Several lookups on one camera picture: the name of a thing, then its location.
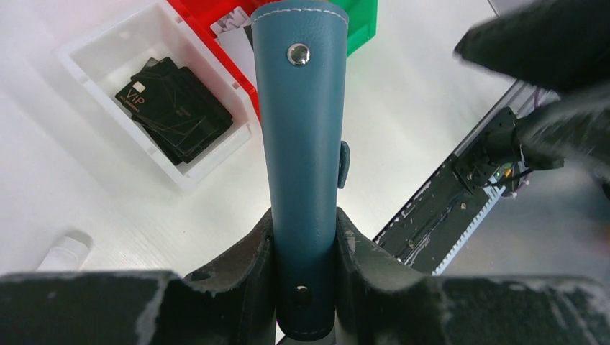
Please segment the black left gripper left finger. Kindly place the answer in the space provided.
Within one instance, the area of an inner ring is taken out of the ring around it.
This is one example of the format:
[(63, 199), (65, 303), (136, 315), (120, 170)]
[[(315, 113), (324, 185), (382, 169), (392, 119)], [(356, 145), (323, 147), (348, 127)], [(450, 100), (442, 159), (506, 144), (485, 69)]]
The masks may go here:
[(1, 278), (3, 344), (273, 344), (273, 231), (252, 231), (181, 277), (165, 270)]

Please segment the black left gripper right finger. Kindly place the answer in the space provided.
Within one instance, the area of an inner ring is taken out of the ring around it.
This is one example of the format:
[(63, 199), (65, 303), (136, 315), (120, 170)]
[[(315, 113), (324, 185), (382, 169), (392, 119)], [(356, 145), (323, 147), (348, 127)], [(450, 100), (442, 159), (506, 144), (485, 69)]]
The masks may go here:
[(575, 276), (430, 276), (337, 210), (338, 344), (607, 344), (609, 287)]

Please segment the blue leather card holder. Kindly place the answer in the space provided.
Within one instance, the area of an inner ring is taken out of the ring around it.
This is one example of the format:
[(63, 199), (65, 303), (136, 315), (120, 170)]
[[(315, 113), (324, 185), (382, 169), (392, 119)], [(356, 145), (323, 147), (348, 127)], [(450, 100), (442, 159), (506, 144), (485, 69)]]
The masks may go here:
[(274, 1), (251, 20), (278, 324), (292, 339), (316, 341), (334, 326), (349, 17), (329, 1)]

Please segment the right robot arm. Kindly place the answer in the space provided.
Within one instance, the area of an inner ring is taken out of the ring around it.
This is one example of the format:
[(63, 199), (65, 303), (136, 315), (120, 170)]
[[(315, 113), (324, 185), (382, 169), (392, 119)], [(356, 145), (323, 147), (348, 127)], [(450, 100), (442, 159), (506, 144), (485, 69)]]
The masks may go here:
[(490, 165), (523, 162), (528, 172), (575, 160), (592, 168), (609, 191), (607, 1), (534, 1), (471, 27), (454, 52), (557, 94), (556, 101), (484, 134), (473, 158)]

